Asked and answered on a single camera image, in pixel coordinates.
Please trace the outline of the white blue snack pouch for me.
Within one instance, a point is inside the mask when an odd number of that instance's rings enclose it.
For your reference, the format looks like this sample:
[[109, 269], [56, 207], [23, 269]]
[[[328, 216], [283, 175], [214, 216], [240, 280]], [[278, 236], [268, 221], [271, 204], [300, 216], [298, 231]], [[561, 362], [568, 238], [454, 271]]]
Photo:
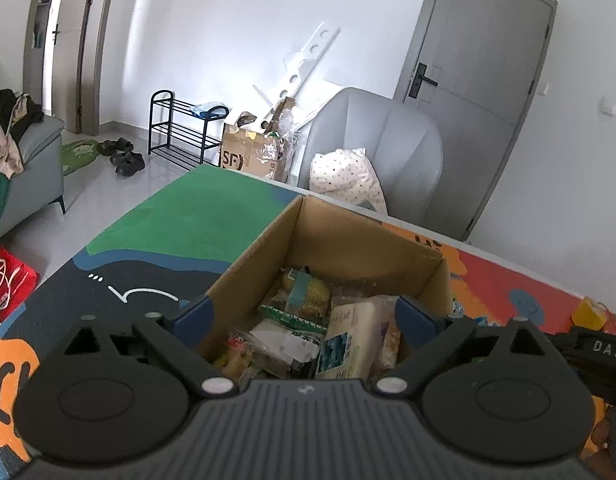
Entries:
[[397, 364], [401, 332], [396, 322], [396, 296], [337, 298], [324, 341], [316, 378], [378, 377]]

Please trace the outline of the white black label snack pack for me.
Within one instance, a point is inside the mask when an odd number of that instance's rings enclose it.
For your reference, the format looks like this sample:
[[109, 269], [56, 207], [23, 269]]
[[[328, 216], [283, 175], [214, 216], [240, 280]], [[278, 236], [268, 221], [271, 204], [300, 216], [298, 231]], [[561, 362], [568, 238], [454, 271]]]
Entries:
[[250, 330], [240, 330], [255, 366], [277, 378], [309, 378], [314, 374], [323, 337], [292, 330], [265, 318]]

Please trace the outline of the green striped cracker pack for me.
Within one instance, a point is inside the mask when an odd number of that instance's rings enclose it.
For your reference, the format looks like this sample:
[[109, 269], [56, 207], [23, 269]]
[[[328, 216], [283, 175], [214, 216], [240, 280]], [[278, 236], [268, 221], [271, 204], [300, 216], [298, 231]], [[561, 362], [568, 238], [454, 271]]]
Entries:
[[288, 327], [323, 333], [328, 325], [332, 287], [309, 269], [286, 268], [279, 287], [260, 306], [259, 311]]

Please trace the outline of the yellow tape roll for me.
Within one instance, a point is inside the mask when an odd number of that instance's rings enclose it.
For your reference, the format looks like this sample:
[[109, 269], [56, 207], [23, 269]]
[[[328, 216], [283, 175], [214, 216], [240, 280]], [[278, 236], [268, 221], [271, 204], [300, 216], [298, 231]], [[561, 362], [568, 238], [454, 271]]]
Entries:
[[577, 308], [573, 310], [570, 318], [573, 326], [602, 332], [608, 322], [608, 308], [602, 302], [585, 296], [580, 300]]

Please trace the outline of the colourful cartoon table mat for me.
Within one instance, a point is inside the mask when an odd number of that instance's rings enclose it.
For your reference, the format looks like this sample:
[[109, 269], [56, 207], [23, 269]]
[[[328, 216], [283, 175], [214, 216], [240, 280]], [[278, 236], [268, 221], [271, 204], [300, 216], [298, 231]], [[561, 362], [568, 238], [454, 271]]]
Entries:
[[[63, 464], [30, 454], [15, 430], [17, 393], [83, 322], [125, 332], [141, 316], [172, 318], [220, 276], [296, 198], [321, 197], [230, 170], [201, 167], [175, 180], [95, 237], [0, 327], [0, 479], [601, 479], [606, 457], [579, 452], [548, 464], [493, 464], [444, 445], [412, 403], [358, 380], [312, 386], [255, 379], [198, 404], [151, 453], [118, 464]], [[568, 333], [576, 298], [419, 226], [362, 214], [440, 252], [451, 310], [480, 326], [527, 318]]]

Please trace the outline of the red bag on floor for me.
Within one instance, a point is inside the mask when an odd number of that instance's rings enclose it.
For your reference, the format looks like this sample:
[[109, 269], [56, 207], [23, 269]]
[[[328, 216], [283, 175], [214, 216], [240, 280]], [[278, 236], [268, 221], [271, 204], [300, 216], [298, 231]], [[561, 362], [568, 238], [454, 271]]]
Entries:
[[0, 246], [0, 326], [32, 294], [38, 273]]

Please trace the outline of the open brown cardboard box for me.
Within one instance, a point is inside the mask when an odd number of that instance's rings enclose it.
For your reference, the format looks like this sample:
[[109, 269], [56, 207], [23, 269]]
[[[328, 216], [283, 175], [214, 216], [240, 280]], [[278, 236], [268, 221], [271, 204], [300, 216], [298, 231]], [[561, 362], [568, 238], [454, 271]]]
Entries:
[[[362, 214], [314, 197], [301, 197], [293, 200], [206, 292], [214, 306], [214, 322], [196, 351], [214, 367], [231, 334], [250, 330], [265, 318], [276, 321], [261, 313], [259, 306], [279, 287], [284, 269], [304, 266], [332, 287], [331, 309], [337, 298], [387, 295], [396, 296], [397, 301], [401, 297], [414, 300], [427, 313], [441, 318], [451, 310], [449, 272], [440, 252], [407, 240]], [[304, 331], [321, 334], [324, 340], [328, 325], [323, 333]], [[412, 349], [399, 330], [397, 364], [407, 359]], [[277, 378], [262, 369], [258, 374], [309, 387], [320, 380], [316, 368], [309, 378]]]

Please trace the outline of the grey sofa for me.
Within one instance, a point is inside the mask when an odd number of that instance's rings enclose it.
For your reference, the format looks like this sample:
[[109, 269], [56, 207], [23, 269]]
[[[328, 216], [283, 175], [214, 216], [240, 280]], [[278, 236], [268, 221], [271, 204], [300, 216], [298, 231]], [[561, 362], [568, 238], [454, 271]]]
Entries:
[[41, 208], [63, 203], [64, 122], [26, 93], [0, 89], [0, 238]]

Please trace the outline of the black slippers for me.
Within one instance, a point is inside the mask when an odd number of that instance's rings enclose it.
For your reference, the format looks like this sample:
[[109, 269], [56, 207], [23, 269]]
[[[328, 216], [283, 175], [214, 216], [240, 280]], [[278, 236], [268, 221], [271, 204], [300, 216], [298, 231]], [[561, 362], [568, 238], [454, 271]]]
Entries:
[[145, 170], [142, 154], [135, 152], [133, 143], [125, 138], [100, 142], [96, 144], [96, 150], [108, 158], [118, 176], [130, 178]]

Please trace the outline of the green floor mat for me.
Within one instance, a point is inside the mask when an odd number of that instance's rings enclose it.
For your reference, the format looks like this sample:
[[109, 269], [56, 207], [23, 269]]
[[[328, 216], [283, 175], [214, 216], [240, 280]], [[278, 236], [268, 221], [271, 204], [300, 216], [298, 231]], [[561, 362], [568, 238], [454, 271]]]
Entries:
[[63, 176], [67, 177], [75, 171], [92, 164], [99, 156], [95, 140], [78, 140], [62, 145]]

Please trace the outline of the white dotted pillow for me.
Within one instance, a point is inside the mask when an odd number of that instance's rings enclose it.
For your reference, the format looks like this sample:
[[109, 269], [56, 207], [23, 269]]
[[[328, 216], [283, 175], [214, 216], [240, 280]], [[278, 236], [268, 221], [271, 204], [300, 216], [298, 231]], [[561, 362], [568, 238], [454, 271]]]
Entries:
[[310, 164], [309, 189], [380, 214], [387, 214], [380, 180], [364, 148], [315, 154]]

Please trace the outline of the black metal shoe rack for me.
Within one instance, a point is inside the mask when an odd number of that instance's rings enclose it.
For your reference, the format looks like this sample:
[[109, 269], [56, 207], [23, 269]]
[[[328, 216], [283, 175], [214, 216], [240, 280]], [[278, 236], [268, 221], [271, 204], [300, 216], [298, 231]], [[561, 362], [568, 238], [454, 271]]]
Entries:
[[148, 154], [189, 170], [219, 166], [222, 127], [229, 109], [220, 103], [194, 105], [171, 90], [151, 96], [148, 114]]

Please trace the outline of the torn cardboard box on floor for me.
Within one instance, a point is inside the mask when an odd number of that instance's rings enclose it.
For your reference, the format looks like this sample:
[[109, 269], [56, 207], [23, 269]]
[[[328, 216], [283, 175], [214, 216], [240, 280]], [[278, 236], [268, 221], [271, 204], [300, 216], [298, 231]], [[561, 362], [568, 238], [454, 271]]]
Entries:
[[295, 100], [282, 99], [261, 131], [252, 129], [242, 114], [235, 125], [224, 124], [219, 167], [252, 176], [285, 182], [297, 145], [293, 126]]

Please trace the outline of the grey door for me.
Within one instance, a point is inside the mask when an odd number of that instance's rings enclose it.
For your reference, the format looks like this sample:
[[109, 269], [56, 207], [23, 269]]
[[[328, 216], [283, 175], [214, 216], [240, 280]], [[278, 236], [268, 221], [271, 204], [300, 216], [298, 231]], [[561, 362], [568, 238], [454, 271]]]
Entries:
[[[432, 231], [466, 240], [509, 160], [550, 44], [556, 0], [423, 0], [396, 100], [442, 137], [442, 176], [423, 216]], [[408, 97], [416, 66], [437, 87]]]

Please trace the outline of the white perforated board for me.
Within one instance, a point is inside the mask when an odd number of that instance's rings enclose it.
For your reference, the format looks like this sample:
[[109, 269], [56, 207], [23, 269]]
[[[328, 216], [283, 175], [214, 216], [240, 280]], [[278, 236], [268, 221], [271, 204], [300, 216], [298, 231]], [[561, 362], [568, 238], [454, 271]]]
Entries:
[[274, 94], [279, 100], [296, 99], [314, 69], [328, 52], [340, 34], [340, 26], [322, 21], [299, 50], [290, 53], [283, 60], [285, 75]]

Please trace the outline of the white wall switch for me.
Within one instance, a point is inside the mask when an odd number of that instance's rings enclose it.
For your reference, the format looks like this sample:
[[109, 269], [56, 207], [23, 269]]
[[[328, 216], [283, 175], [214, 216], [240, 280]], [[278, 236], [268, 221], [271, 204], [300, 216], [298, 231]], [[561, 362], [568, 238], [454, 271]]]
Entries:
[[616, 96], [604, 96], [602, 98], [601, 113], [611, 117], [616, 115]]

